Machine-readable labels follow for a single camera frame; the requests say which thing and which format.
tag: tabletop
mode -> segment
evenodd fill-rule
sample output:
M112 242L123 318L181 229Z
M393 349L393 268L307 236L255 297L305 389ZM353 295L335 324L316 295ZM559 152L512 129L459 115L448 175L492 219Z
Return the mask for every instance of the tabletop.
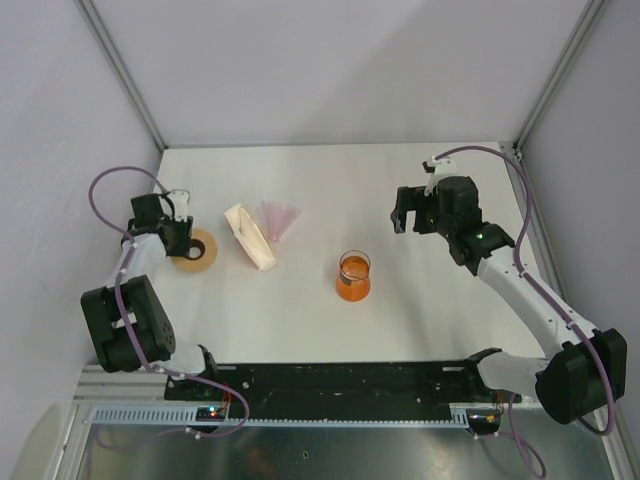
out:
M167 261L152 278L176 335L221 363L447 360L488 347L542 356L508 305L454 263L443 238L393 231L397 188L425 185L421 162L459 145L166 150L159 180L191 192L194 227L218 244L208 270L185 273ZM481 152L455 160L476 182L485 220L515 238L522 216L504 162ZM251 263L223 215L241 202L260 223L262 200L302 211L274 244L278 264L268 272ZM371 293L357 303L335 290L339 259L352 249L371 259ZM528 240L523 257L535 270Z

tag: tape roll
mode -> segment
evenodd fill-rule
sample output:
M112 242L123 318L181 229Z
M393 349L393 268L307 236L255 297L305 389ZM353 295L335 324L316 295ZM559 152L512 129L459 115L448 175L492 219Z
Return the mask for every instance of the tape roll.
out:
M218 244L209 232L194 228L191 231L191 243L189 254L192 249L199 250L195 257L171 257L171 261L176 268L187 273L198 273L206 270L218 256Z

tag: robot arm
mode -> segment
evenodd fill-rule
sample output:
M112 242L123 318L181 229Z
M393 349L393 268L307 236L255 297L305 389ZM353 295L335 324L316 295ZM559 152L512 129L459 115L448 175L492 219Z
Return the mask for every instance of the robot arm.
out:
M167 256L189 256L193 217L188 215L189 192L172 190L131 200L134 218L128 231L138 244L122 279L127 313L145 356L153 365L181 373L216 375L215 363L201 346L177 339L149 277ZM131 241L123 239L122 265ZM85 292L81 305L100 365L107 372L134 371L140 361L125 331L115 302L114 284L119 268L101 288Z
M514 241L498 225L484 222L478 190L469 177L457 175L453 160L424 162L427 186L400 187L391 214L396 233L404 233L406 214L415 211L414 232L438 233L454 261L495 290L540 343L544 359L515 357L490 349L480 354L480 374L492 389L537 397L547 413L566 424L606 404L605 389L593 358L581 339L518 271ZM604 363L614 399L624 394L626 342L614 329L600 332L577 314L543 280L536 284L586 333Z

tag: plastic funnel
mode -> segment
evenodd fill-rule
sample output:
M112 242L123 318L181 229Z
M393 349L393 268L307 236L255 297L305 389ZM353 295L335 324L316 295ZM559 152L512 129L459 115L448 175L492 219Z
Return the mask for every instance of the plastic funnel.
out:
M262 212L267 224L267 239L270 242L280 241L284 232L300 215L299 208L274 200L263 200Z

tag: beaker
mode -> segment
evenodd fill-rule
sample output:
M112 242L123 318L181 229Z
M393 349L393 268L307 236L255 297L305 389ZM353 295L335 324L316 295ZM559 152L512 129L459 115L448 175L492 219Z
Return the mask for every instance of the beaker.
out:
M338 295L349 302L362 300L371 290L369 257L359 250L350 250L340 258L340 272L336 280Z

